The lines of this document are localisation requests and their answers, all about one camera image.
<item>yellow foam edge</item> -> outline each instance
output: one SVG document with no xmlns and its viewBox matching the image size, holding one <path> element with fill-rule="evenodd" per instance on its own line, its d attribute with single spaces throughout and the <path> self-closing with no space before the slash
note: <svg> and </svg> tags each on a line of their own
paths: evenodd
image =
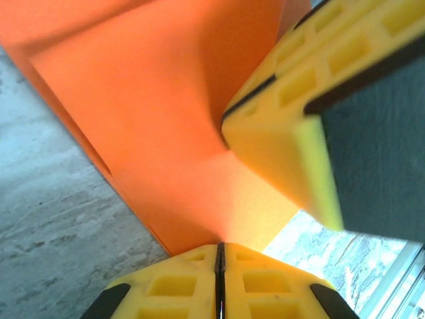
<svg viewBox="0 0 425 319">
<path fill-rule="evenodd" d="M 313 196 L 314 215 L 325 227 L 342 231 L 343 218 L 320 116 L 307 116 L 294 128 L 293 134 Z"/>
</svg>

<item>black rubber pad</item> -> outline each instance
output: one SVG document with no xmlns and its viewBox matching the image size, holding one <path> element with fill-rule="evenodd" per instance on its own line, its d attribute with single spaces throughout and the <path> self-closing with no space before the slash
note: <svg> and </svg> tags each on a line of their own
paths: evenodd
<svg viewBox="0 0 425 319">
<path fill-rule="evenodd" d="M 309 103 L 346 229 L 425 241 L 425 37 Z"/>
<path fill-rule="evenodd" d="M 225 243 L 217 245 L 217 255 L 215 259 L 215 313 L 217 319 L 226 318 L 226 252 Z"/>
<path fill-rule="evenodd" d="M 338 292 L 321 284 L 312 284 L 310 289 L 329 319 L 360 319 Z"/>
<path fill-rule="evenodd" d="M 224 112 L 221 122 L 223 123 L 228 116 L 230 116 L 234 111 L 239 109 L 241 106 L 243 106 L 245 103 L 253 99 L 255 96 L 259 95 L 262 91 L 264 91 L 269 85 L 273 84 L 276 81 L 276 75 L 269 76 L 266 80 L 261 82 L 254 90 L 249 92 L 246 96 L 241 98 L 238 102 L 233 104 L 229 109 L 227 109 L 226 112 Z"/>
<path fill-rule="evenodd" d="M 129 284 L 118 284 L 104 290 L 81 319 L 110 319 L 130 288 Z"/>
</svg>

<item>black rubber strip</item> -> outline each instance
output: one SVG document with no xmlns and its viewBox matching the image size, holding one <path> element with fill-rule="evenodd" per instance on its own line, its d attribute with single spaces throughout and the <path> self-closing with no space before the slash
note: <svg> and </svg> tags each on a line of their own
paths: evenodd
<svg viewBox="0 0 425 319">
<path fill-rule="evenodd" d="M 425 55 L 425 35 L 412 41 L 395 53 L 387 56 L 370 68 L 353 76 L 332 90 L 309 102 L 304 108 L 304 114 L 320 114 L 331 108 L 334 103 L 356 93 L 360 89 L 384 78 L 412 60 Z"/>
<path fill-rule="evenodd" d="M 261 82 L 254 90 L 249 92 L 246 96 L 241 98 L 237 103 L 232 105 L 226 112 L 224 112 L 223 117 L 221 119 L 221 123 L 223 123 L 226 118 L 231 115 L 234 111 L 239 109 L 242 105 L 247 103 L 247 101 L 251 100 L 253 97 L 258 95 L 261 91 L 266 89 L 269 85 L 271 85 L 274 81 L 276 81 L 276 75 L 272 75 L 267 78 L 265 81 Z"/>
<path fill-rule="evenodd" d="M 322 284 L 312 284 L 310 290 L 329 319 L 360 319 L 337 291 Z"/>
<path fill-rule="evenodd" d="M 424 106 L 425 35 L 310 104 L 346 230 L 425 242 Z"/>
<path fill-rule="evenodd" d="M 224 273 L 226 272 L 226 254 L 224 250 L 225 243 L 217 245 L 217 256 L 215 259 L 215 313 L 216 319 L 226 318 L 226 281 Z"/>
<path fill-rule="evenodd" d="M 130 288 L 129 284 L 118 284 L 104 290 L 81 319 L 110 319 Z"/>
<path fill-rule="evenodd" d="M 316 12 L 318 12 L 322 8 L 322 6 L 324 6 L 328 2 L 329 0 L 323 0 L 321 3 L 316 5 L 312 10 L 306 13 L 304 17 L 302 17 L 301 20 L 298 21 L 298 23 L 294 27 L 294 30 L 298 28 L 300 25 L 302 25 L 303 23 L 305 23 L 310 17 L 312 17 Z"/>
</svg>

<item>rectangular hole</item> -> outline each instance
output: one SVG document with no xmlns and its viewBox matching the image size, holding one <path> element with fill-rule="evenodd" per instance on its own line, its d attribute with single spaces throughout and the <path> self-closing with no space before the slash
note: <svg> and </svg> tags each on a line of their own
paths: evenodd
<svg viewBox="0 0 425 319">
<path fill-rule="evenodd" d="M 314 24 L 315 30 L 317 33 L 322 31 L 326 26 L 328 26 L 332 21 L 334 21 L 343 10 L 341 5 L 338 2 L 330 3 L 317 14 L 317 18 Z"/>
<path fill-rule="evenodd" d="M 329 55 L 328 62 L 331 72 L 337 74 L 349 65 L 360 60 L 369 51 L 367 40 L 361 35 L 345 41 L 334 53 Z"/>
<path fill-rule="evenodd" d="M 137 319 L 187 319 L 189 309 L 186 308 L 145 308 L 137 314 Z"/>
<path fill-rule="evenodd" d="M 197 284 L 195 276 L 164 275 L 157 278 L 148 296 L 192 296 Z"/>
<path fill-rule="evenodd" d="M 245 272 L 242 275 L 245 292 L 290 292 L 285 276 L 277 270 L 261 270 Z"/>
<path fill-rule="evenodd" d="M 250 303 L 251 319 L 300 319 L 298 304 L 291 300 Z"/>
<path fill-rule="evenodd" d="M 203 261 L 205 259 L 205 253 L 197 253 L 188 258 L 190 261 Z"/>
<path fill-rule="evenodd" d="M 314 69 L 307 69 L 289 79 L 289 82 L 280 90 L 281 106 L 285 106 L 295 99 L 303 96 L 317 85 Z"/>
<path fill-rule="evenodd" d="M 298 50 L 305 42 L 305 36 L 302 32 L 292 35 L 281 47 L 278 52 L 278 63 L 286 60 L 290 55 Z"/>
<path fill-rule="evenodd" d="M 382 23 L 390 35 L 395 36 L 423 17 L 425 17 L 425 1 L 408 0 L 389 12 Z"/>
</svg>

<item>yellow plastic block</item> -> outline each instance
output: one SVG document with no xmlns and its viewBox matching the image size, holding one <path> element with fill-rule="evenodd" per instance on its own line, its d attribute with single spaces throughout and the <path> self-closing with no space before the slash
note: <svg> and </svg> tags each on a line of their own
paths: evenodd
<svg viewBox="0 0 425 319">
<path fill-rule="evenodd" d="M 314 123 L 318 119 L 304 125 L 308 117 L 303 109 L 424 33 L 423 0 L 329 1 L 284 36 L 252 75 L 275 74 L 276 80 L 224 117 L 227 144 L 241 161 L 325 226 L 342 229 L 322 128 Z M 278 62 L 277 52 L 296 47 L 294 43 L 302 44 L 288 49 L 290 54 Z M 248 81 L 228 109 L 252 87 Z"/>
<path fill-rule="evenodd" d="M 207 245 L 113 281 L 130 290 L 111 319 L 215 317 L 216 245 Z"/>
<path fill-rule="evenodd" d="M 310 289 L 325 280 L 237 244 L 225 253 L 226 318 L 329 318 Z"/>
<path fill-rule="evenodd" d="M 333 0 L 302 23 L 288 31 L 262 61 L 256 72 L 230 101 L 229 106 L 246 96 L 273 73 L 285 75 L 318 48 L 373 12 L 386 0 Z"/>
<path fill-rule="evenodd" d="M 224 307 L 220 313 L 216 298 Z M 203 246 L 113 281 L 81 317 L 95 318 L 358 319 L 325 280 L 228 243 Z"/>
</svg>

